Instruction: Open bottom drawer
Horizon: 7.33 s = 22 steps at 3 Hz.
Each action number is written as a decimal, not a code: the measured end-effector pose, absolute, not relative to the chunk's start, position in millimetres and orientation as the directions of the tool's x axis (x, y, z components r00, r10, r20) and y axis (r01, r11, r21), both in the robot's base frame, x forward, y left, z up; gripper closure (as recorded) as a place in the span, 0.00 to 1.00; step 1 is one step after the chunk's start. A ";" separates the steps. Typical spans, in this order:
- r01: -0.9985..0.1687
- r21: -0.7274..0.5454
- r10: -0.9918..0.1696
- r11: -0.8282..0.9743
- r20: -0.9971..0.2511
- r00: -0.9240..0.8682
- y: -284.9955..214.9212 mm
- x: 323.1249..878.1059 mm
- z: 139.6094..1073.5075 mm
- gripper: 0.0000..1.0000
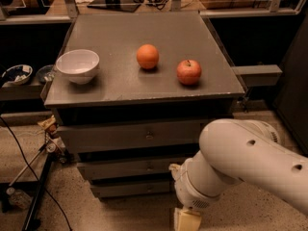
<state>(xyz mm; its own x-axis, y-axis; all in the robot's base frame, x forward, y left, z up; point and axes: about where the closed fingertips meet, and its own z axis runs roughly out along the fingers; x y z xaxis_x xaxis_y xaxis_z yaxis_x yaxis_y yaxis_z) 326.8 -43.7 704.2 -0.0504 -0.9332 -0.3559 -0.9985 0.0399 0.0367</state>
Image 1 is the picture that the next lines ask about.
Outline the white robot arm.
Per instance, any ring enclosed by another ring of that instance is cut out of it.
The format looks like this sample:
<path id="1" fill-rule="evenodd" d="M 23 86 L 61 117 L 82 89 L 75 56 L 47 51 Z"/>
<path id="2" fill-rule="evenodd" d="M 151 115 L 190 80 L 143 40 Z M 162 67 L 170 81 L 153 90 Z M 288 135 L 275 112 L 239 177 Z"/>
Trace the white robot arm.
<path id="1" fill-rule="evenodd" d="M 171 164 L 182 208 L 174 211 L 175 231 L 197 231 L 201 213 L 234 185 L 246 182 L 268 191 L 308 215 L 308 159 L 280 144 L 264 121 L 217 119 L 198 140 L 199 150 L 183 164 Z"/>

